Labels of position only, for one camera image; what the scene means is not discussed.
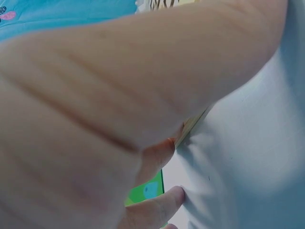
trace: skin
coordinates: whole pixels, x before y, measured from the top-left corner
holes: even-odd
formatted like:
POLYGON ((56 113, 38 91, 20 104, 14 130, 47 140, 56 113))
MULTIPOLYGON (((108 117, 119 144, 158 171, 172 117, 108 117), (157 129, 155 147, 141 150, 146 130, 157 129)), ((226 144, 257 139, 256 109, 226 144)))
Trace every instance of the skin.
POLYGON ((183 120, 272 57, 286 5, 204 0, 2 44, 2 225, 161 227, 183 190, 125 208, 129 190, 170 160, 173 139, 164 139, 183 120))

